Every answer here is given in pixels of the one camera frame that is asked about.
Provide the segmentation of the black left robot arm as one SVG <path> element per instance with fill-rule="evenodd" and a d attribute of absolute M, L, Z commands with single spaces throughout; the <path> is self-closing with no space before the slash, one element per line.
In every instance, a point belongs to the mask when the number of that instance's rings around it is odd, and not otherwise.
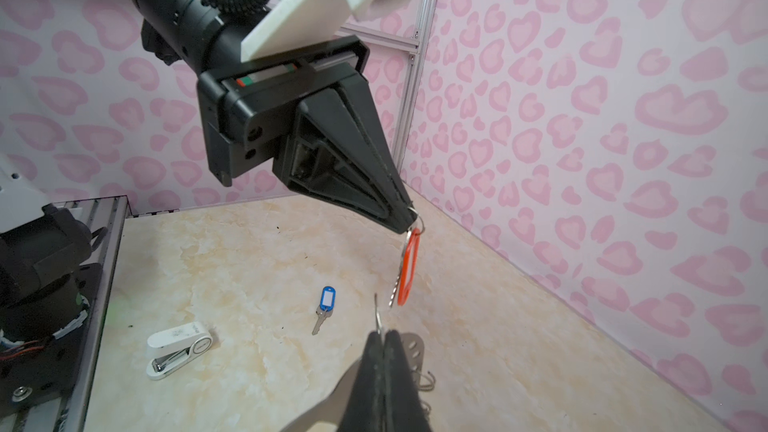
<path fill-rule="evenodd" d="M 267 0 L 132 0 L 143 47 L 197 75 L 211 173 L 224 186 L 264 162 L 289 190 L 395 233 L 417 212 L 398 175 L 363 71 L 369 48 L 347 36 L 242 61 Z"/>

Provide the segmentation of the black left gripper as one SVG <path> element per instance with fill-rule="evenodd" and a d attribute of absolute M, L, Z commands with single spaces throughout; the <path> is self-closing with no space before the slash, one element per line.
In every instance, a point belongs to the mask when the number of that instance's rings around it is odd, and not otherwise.
<path fill-rule="evenodd" d="M 362 75 L 369 55 L 348 36 L 201 73 L 213 176 L 230 186 L 275 157 L 272 171 L 290 191 L 406 232 L 416 213 Z"/>

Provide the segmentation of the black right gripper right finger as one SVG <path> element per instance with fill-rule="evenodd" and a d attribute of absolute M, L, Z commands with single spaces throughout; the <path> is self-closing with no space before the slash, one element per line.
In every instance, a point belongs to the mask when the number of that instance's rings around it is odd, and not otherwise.
<path fill-rule="evenodd" d="M 431 431 L 419 396 L 425 356 L 415 333 L 390 330 L 384 338 L 384 431 Z"/>

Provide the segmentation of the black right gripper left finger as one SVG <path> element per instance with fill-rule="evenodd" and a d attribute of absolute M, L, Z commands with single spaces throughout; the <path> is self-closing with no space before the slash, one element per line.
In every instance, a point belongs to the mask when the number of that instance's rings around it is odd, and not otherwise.
<path fill-rule="evenodd" d="M 384 349 L 380 334 L 371 332 L 337 430 L 340 432 L 383 431 L 383 417 Z"/>

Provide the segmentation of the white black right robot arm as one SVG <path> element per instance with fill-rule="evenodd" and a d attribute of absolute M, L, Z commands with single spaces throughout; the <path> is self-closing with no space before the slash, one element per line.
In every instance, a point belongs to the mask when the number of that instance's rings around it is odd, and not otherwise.
<path fill-rule="evenodd" d="M 106 272 L 88 260 L 108 230 L 91 230 L 53 205 L 1 158 L 1 415 L 73 389 L 85 363 L 88 327 Z M 376 329 L 360 359 L 334 390 L 286 425 L 308 431 L 327 423 L 339 431 L 428 431 L 428 412 L 414 373 L 416 335 Z"/>

